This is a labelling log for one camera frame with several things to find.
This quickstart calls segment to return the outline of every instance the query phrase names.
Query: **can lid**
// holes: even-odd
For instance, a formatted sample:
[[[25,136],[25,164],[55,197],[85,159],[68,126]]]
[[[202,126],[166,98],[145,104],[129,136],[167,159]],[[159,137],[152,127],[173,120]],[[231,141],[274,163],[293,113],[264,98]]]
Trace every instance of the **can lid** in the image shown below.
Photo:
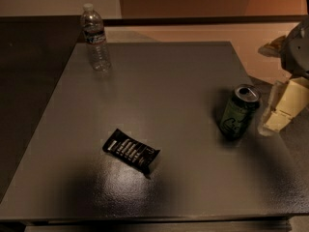
[[[94,9],[94,5],[93,4],[89,4],[89,3],[88,4],[84,4],[83,8],[84,8],[85,12],[91,12]]]
[[[235,89],[235,94],[245,102],[258,102],[261,98],[261,93],[254,86],[248,84],[238,86]]]

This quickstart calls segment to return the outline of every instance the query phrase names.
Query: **bottle cap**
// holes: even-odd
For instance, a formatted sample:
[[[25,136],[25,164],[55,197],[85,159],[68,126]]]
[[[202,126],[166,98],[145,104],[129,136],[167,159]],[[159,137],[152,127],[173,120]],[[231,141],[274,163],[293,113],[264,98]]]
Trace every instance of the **bottle cap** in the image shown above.
[[[94,9],[93,4],[84,4],[84,11],[85,12],[91,12]]]

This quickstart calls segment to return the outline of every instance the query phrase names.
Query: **water bottle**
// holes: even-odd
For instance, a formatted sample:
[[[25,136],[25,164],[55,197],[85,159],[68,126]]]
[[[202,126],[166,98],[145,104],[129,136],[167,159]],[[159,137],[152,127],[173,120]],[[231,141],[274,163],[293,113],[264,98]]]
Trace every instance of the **water bottle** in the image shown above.
[[[103,21],[92,4],[84,4],[84,13],[80,17],[89,60],[95,71],[108,72],[111,67]]]

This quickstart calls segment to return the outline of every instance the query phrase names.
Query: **can top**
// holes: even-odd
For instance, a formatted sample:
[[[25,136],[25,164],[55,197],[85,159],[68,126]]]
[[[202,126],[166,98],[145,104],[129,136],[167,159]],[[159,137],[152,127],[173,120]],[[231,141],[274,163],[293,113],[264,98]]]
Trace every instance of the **can top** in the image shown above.
[[[241,84],[235,89],[235,94],[244,102],[258,102],[261,93],[252,85]]]

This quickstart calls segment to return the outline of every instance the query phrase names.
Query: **black can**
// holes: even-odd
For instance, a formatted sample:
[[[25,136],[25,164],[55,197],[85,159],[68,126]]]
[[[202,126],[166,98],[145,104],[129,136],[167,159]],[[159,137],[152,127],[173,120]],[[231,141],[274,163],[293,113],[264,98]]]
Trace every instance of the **black can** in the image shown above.
[[[261,105],[261,93],[252,85],[241,84],[232,93],[220,122],[226,138],[240,138]]]

